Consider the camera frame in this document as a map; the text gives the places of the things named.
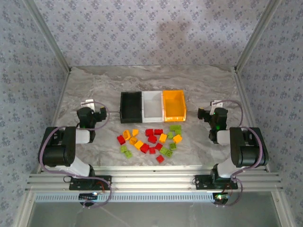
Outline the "black plastic bin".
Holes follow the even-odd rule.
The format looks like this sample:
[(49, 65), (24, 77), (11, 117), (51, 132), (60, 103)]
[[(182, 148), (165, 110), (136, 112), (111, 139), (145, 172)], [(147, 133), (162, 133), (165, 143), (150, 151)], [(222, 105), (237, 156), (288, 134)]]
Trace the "black plastic bin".
[(142, 123), (142, 92), (122, 92), (120, 97), (120, 122)]

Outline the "orange plastic bin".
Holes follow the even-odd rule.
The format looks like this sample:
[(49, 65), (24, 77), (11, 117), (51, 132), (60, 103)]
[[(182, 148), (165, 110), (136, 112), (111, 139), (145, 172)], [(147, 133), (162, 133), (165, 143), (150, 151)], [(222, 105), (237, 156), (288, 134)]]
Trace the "orange plastic bin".
[(165, 122), (184, 122), (187, 108), (183, 90), (163, 90)]

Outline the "white plastic bin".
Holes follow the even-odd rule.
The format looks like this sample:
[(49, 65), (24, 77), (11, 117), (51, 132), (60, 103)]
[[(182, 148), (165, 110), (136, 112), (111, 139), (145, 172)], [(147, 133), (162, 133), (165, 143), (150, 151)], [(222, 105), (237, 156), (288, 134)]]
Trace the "white plastic bin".
[(163, 92), (142, 91), (143, 123), (164, 122)]

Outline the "small circuit board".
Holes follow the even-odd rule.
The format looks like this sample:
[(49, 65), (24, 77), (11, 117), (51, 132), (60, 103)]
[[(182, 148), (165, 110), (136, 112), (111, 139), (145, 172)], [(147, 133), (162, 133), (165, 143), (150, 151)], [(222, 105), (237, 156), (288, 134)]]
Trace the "small circuit board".
[(228, 193), (213, 193), (213, 199), (215, 205), (225, 205), (229, 199)]
[(78, 196), (79, 200), (97, 200), (98, 194), (96, 192), (93, 193), (80, 193)]

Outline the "wide aluminium extrusion beam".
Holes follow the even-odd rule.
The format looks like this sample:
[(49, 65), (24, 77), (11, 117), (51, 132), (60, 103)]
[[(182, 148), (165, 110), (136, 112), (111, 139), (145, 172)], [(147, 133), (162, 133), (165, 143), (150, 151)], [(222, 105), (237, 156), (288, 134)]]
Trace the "wide aluminium extrusion beam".
[[(109, 173), (109, 183), (114, 192), (194, 192), (196, 172), (157, 172), (150, 173), (118, 172)], [(238, 189), (248, 192), (281, 191), (283, 186), (276, 173), (250, 171), (236, 176)], [(67, 192), (71, 177), (47, 173), (32, 174), (26, 184), (26, 191)]]

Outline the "aluminium side rail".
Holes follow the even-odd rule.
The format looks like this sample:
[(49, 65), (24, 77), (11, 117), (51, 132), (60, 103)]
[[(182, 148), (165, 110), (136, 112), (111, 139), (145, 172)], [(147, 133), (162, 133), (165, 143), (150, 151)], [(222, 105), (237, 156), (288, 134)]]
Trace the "aluminium side rail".
[[(61, 89), (61, 92), (60, 92), (60, 96), (59, 96), (59, 99), (58, 99), (58, 102), (56, 104), (56, 109), (55, 109), (55, 112), (53, 114), (53, 118), (52, 118), (52, 122), (51, 122), (51, 126), (56, 126), (57, 124), (57, 119), (58, 119), (58, 116), (59, 116), (59, 110), (60, 110), (60, 107), (61, 107), (61, 104), (62, 104), (62, 99), (63, 99), (63, 96), (64, 96), (64, 93), (65, 93), (65, 90), (66, 90), (66, 86), (67, 86), (67, 82), (68, 82), (68, 79), (69, 79), (69, 75), (71, 73), (71, 69), (72, 67), (69, 67), (69, 70), (66, 74), (66, 77), (64, 79), (64, 82), (62, 84), (62, 89)], [(35, 169), (35, 171), (33, 171), (33, 173), (35, 174), (40, 174), (42, 172), (42, 168), (41, 168), (41, 165), (40, 165), (40, 155), (38, 155), (38, 166), (37, 168)]]
[(231, 72), (237, 88), (237, 94), (239, 96), (241, 106), (243, 108), (243, 113), (244, 113), (243, 125), (248, 127), (257, 127), (241, 76), (237, 73), (234, 67), (231, 67)]

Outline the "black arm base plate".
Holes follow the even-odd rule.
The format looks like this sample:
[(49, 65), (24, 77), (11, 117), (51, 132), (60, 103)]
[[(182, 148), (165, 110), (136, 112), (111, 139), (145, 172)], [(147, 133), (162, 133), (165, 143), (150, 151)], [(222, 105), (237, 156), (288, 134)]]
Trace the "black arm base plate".
[(71, 191), (109, 191), (107, 183), (97, 179), (71, 178), (69, 190)]
[(195, 186), (197, 190), (238, 189), (237, 183), (234, 183), (231, 178), (212, 177), (211, 175), (195, 175)]

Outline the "aluminium frame post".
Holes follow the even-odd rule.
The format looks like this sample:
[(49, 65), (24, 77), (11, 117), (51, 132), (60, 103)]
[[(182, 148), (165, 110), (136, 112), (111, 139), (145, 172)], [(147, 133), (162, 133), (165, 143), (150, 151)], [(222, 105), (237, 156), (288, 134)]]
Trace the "aluminium frame post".
[(27, 10), (31, 14), (33, 20), (37, 24), (39, 30), (41, 31), (42, 35), (44, 36), (46, 42), (48, 43), (50, 49), (53, 51), (57, 61), (59, 62), (60, 66), (63, 68), (63, 70), (66, 73), (70, 72), (70, 67), (60, 50), (59, 46), (57, 45), (57, 42), (52, 35), (50, 29), (48, 28), (43, 15), (40, 13), (36, 3), (34, 0), (22, 0), (24, 5), (26, 6)]
[(268, 0), (268, 3), (261, 14), (257, 25), (255, 26), (245, 48), (243, 49), (237, 63), (235, 65), (235, 72), (239, 73), (243, 70), (246, 62), (248, 61), (250, 55), (252, 54), (254, 48), (257, 46), (262, 34), (266, 30), (269, 22), (274, 16), (277, 8), (281, 4), (282, 0)]

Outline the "aluminium frame leg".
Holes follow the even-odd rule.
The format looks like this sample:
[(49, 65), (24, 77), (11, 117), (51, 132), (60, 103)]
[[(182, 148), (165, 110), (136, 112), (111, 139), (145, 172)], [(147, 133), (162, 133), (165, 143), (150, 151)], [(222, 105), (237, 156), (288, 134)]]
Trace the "aluminium frame leg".
[(34, 192), (26, 192), (22, 197), (14, 227), (27, 227), (35, 202), (35, 195)]
[(271, 192), (281, 227), (296, 227), (286, 195), (282, 191)]

